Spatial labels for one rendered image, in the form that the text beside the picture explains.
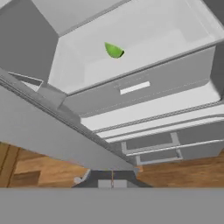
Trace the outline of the green lemon wedge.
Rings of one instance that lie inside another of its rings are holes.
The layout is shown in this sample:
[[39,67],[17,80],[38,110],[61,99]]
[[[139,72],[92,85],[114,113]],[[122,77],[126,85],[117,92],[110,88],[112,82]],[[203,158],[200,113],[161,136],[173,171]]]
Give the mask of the green lemon wedge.
[[105,43],[105,49],[111,58],[119,59],[123,56],[124,50],[116,45]]

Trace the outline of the grey fridge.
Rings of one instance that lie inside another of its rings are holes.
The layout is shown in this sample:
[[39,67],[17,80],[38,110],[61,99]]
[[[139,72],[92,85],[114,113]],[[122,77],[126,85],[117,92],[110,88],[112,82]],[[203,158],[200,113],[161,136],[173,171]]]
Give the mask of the grey fridge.
[[[0,68],[49,84],[60,37],[128,1],[0,0]],[[86,117],[67,107],[67,95],[58,89],[66,95],[62,108],[76,114],[82,125],[121,153],[123,140],[224,121],[224,75],[214,69],[223,46],[224,41],[215,47],[205,84],[186,85],[171,94]]]

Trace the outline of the grey freezer drawer front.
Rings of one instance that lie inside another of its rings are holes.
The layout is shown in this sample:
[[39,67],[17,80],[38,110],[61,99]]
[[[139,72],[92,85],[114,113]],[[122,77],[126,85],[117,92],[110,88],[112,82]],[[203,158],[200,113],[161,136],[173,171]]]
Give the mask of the grey freezer drawer front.
[[[120,142],[122,153],[149,151],[165,147],[193,144],[224,138],[224,121],[193,125],[192,127],[166,131],[155,135],[140,136]],[[224,142],[209,143],[176,150],[164,150],[136,156],[132,158],[136,165],[167,163],[177,160],[215,157],[224,147]]]

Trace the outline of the grey fridge door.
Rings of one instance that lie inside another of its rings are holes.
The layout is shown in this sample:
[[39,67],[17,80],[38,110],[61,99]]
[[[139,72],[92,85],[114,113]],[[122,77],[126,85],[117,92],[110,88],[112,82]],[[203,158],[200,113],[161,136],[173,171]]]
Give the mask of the grey fridge door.
[[133,171],[133,161],[62,108],[65,97],[42,80],[0,68],[0,141],[92,170]]

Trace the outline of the white fridge drawer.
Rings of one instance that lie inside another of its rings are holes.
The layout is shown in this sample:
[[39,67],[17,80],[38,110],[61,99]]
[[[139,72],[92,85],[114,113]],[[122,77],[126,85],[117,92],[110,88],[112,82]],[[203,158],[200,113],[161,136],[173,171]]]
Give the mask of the white fridge drawer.
[[[130,0],[60,37],[48,82],[72,111],[93,116],[205,84],[223,41],[224,25],[203,0]],[[111,58],[105,43],[123,56]]]

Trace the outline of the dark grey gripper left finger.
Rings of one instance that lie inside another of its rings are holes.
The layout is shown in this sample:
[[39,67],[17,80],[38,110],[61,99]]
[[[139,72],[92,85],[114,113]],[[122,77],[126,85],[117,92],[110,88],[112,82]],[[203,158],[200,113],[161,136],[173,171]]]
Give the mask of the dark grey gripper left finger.
[[82,178],[74,179],[77,188],[111,188],[110,171],[87,171]]

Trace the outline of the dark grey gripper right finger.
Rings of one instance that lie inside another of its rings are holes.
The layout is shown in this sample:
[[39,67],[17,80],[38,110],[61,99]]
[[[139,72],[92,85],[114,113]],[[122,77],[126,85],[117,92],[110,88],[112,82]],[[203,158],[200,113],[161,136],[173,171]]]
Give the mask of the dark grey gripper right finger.
[[151,188],[151,185],[144,183],[137,179],[136,174],[133,171],[114,171],[113,172],[114,181],[125,180],[127,182],[128,188],[142,187]]

